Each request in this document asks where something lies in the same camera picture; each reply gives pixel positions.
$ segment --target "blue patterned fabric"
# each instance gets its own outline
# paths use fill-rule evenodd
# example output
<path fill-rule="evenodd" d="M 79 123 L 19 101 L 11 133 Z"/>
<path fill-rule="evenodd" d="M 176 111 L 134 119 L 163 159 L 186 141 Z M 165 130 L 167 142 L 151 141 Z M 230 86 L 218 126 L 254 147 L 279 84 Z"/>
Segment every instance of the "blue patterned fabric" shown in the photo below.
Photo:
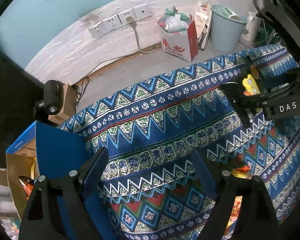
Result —
<path fill-rule="evenodd" d="M 197 146 L 223 163 L 239 155 L 263 178 L 278 219 L 289 214 L 300 195 L 300 122 L 290 118 L 276 127 L 260 112 L 243 129 L 218 89 L 247 55 L 267 76 L 297 67 L 279 44 L 215 57 L 131 85 L 59 127 L 85 137 L 91 155 L 108 148 L 97 190 L 119 239 L 197 238 L 214 205 L 191 163 Z"/>

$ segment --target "white electrical outlet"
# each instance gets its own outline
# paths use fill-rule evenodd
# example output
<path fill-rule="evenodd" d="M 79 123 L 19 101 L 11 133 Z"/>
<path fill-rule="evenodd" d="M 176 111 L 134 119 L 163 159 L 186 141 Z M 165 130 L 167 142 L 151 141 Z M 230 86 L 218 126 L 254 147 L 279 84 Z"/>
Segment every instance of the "white electrical outlet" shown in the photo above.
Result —
<path fill-rule="evenodd" d="M 89 28 L 89 31 L 95 39 L 101 38 L 103 35 L 109 32 L 103 22 L 98 22 L 97 24 L 93 25 Z"/>
<path fill-rule="evenodd" d="M 129 16 L 131 16 L 134 20 L 136 19 L 136 15 L 134 13 L 133 8 L 124 10 L 123 12 L 118 13 L 118 16 L 122 22 L 122 25 L 126 25 L 127 21 L 126 18 L 128 18 Z"/>
<path fill-rule="evenodd" d="M 109 31 L 112 31 L 112 30 L 115 30 L 117 28 L 120 28 L 122 26 L 121 22 L 120 22 L 120 19 L 118 17 L 118 15 L 113 15 L 107 19 L 104 19 L 102 21 L 104 23 L 104 25 L 106 26 L 106 28 L 109 30 Z"/>
<path fill-rule="evenodd" d="M 148 17 L 151 15 L 148 3 L 143 3 L 140 5 L 137 5 L 133 9 L 134 9 L 137 19 L 142 19 L 142 18 L 145 18 L 145 17 Z"/>

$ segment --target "light blue wall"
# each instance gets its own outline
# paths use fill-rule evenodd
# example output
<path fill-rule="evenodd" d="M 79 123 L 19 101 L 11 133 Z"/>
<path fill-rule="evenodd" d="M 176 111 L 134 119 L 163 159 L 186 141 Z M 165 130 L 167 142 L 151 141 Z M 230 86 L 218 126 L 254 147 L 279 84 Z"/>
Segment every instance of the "light blue wall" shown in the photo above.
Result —
<path fill-rule="evenodd" d="M 14 0 L 0 17 L 0 51 L 21 68 L 62 30 L 113 0 Z"/>

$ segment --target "light blue trash bin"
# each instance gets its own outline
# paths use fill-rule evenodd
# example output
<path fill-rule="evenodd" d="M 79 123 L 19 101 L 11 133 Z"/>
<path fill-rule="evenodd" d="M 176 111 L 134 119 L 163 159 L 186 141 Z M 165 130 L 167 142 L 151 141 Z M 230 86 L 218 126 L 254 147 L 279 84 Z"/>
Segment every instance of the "light blue trash bin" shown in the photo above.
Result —
<path fill-rule="evenodd" d="M 238 10 L 229 6 L 227 8 L 235 12 L 242 21 L 229 19 L 221 14 L 224 5 L 215 4 L 212 9 L 212 25 L 211 25 L 211 43 L 213 46 L 226 53 L 233 52 L 242 34 L 243 28 L 248 22 L 245 15 L 238 13 Z"/>

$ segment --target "round metal bolt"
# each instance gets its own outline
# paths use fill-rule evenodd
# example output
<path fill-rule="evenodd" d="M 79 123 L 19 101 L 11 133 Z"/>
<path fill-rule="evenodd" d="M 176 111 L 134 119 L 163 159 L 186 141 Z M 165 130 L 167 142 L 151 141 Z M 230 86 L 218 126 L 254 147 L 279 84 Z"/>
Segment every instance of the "round metal bolt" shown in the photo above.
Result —
<path fill-rule="evenodd" d="M 50 111 L 51 113 L 54 113 L 56 110 L 57 110 L 57 108 L 56 108 L 55 106 L 51 106 L 51 107 L 49 108 L 49 111 Z"/>
<path fill-rule="evenodd" d="M 222 171 L 222 175 L 225 177 L 229 177 L 230 176 L 230 171 Z"/>
<path fill-rule="evenodd" d="M 256 181 L 261 181 L 261 178 L 260 178 L 259 176 L 254 176 L 254 179 L 255 179 Z"/>
<path fill-rule="evenodd" d="M 46 179 L 46 176 L 44 176 L 44 175 L 41 175 L 41 176 L 39 176 L 39 178 L 38 178 L 38 181 L 44 181 Z"/>
<path fill-rule="evenodd" d="M 69 172 L 69 176 L 70 176 L 70 177 L 74 177 L 74 176 L 77 175 L 77 174 L 78 174 L 78 172 L 75 171 L 75 170 Z"/>

